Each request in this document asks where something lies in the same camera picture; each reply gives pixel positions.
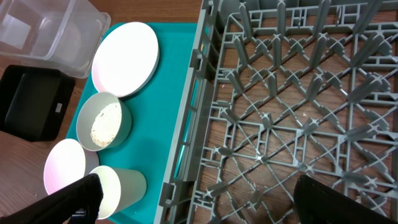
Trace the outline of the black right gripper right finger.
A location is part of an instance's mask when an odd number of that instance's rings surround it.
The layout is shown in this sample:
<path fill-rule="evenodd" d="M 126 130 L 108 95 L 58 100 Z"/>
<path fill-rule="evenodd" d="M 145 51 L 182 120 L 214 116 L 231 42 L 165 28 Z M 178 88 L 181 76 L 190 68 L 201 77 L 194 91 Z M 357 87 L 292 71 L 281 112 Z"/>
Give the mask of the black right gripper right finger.
<path fill-rule="evenodd" d="M 303 224 L 397 223 L 307 175 L 298 178 L 294 188 L 294 205 Z"/>

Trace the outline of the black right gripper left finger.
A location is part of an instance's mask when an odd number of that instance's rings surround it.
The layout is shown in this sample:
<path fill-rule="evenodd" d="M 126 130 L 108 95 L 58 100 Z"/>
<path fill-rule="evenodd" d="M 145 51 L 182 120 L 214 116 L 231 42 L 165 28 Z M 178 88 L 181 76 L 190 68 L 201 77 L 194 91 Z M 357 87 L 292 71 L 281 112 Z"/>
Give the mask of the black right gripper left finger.
<path fill-rule="evenodd" d="M 2 217 L 1 224 L 94 223 L 102 199 L 99 175 L 89 174 L 12 215 Z"/>

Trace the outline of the white cup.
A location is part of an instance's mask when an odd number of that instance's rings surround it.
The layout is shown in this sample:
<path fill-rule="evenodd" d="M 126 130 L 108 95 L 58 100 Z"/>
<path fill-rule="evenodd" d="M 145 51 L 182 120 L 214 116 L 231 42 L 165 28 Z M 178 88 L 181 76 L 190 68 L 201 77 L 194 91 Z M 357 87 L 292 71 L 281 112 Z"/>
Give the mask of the white cup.
<path fill-rule="evenodd" d="M 146 178 L 138 170 L 98 166 L 90 174 L 98 175 L 103 191 L 99 220 L 107 219 L 140 201 L 147 190 Z"/>

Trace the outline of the pile of rice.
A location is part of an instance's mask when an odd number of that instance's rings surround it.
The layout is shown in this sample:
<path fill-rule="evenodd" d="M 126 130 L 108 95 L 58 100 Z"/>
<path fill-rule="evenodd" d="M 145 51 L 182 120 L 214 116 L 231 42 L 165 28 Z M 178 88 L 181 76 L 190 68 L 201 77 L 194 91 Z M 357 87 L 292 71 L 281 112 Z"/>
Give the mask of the pile of rice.
<path fill-rule="evenodd" d="M 105 106 L 96 116 L 91 127 L 91 139 L 99 147 L 105 148 L 116 137 L 120 124 L 122 112 L 121 105 L 111 103 Z"/>

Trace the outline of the grey bowl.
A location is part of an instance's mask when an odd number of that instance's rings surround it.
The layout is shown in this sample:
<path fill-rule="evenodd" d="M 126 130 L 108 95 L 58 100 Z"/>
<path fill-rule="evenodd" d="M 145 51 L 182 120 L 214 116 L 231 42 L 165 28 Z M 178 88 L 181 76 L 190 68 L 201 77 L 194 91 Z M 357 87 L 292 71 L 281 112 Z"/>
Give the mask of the grey bowl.
<path fill-rule="evenodd" d="M 96 116 L 107 105 L 111 103 L 118 103 L 121 105 L 121 124 L 118 133 L 114 140 L 106 146 L 101 148 L 97 146 L 91 139 L 91 127 Z M 116 96 L 111 93 L 96 93 L 91 96 L 83 105 L 79 112 L 76 123 L 76 134 L 80 144 L 89 151 L 101 151 L 103 149 L 116 147 L 126 140 L 132 128 L 132 114 L 128 107 Z"/>

